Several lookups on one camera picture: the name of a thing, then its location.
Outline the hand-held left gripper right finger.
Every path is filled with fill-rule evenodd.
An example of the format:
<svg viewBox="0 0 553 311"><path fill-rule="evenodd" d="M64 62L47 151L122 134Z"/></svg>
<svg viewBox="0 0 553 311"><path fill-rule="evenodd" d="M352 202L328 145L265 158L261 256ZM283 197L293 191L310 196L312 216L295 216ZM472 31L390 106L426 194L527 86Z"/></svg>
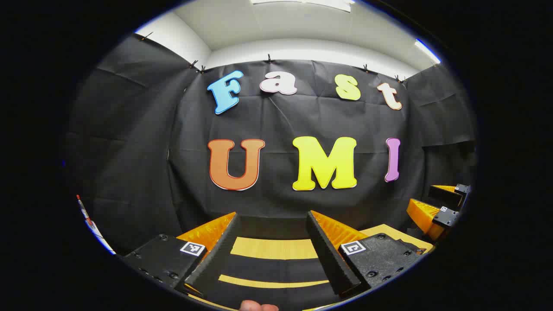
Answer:
<svg viewBox="0 0 553 311"><path fill-rule="evenodd" d="M334 293L342 298L380 287L427 250L386 232L364 234L313 210L307 213L307 231Z"/></svg>

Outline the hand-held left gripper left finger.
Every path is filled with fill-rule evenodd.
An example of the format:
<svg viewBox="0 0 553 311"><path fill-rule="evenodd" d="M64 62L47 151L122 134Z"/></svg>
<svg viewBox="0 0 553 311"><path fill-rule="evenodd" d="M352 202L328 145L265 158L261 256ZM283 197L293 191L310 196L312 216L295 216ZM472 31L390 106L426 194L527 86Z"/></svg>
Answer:
<svg viewBox="0 0 553 311"><path fill-rule="evenodd" d="M178 237L159 234L122 260L166 288L203 297L219 279L239 228L232 212Z"/></svg>

